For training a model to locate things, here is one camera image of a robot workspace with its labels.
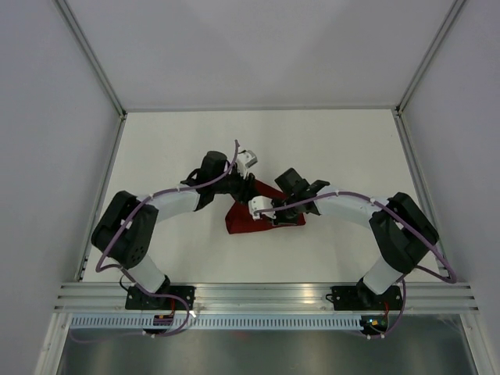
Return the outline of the dark red cloth napkin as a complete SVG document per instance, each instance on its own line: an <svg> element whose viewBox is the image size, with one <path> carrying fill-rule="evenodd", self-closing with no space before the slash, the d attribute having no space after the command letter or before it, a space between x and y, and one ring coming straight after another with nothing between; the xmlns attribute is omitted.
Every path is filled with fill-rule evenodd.
<svg viewBox="0 0 500 375"><path fill-rule="evenodd" d="M259 180L255 182L259 195L267 198L286 198L285 193L269 186ZM273 230L282 227L301 227L306 225L305 217L300 214L296 223L286 223L274 225L266 219L253 220L248 211L248 205L234 202L225 216L227 232L229 234L247 234Z"/></svg>

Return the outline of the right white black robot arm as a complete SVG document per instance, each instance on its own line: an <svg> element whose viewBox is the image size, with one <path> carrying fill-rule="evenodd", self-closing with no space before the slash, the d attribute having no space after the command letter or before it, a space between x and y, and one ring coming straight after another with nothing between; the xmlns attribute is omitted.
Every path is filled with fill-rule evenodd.
<svg viewBox="0 0 500 375"><path fill-rule="evenodd" d="M371 198L340 191L325 180L309 183L290 168L275 179L284 199L274 199L270 214L275 224L295 223L302 214L332 216L371 230L380 256L356 283L355 298L366 309L377 307L385 292L411 273L437 244L439 235L419 206L406 193Z"/></svg>

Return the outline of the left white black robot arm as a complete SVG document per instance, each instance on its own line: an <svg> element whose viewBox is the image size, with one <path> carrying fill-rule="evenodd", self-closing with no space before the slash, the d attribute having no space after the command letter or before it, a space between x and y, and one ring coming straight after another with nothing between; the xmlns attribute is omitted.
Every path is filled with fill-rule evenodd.
<svg viewBox="0 0 500 375"><path fill-rule="evenodd" d="M250 150L238 152L233 161L210 151L177 187L143 198L127 191L116 193L91 235L91 244L102 253L96 270L119 269L144 292L144 301L153 309L166 307L170 279L148 255L155 226L204 209L217 195L230 195L244 204L252 200L258 192L248 170L257 162Z"/></svg>

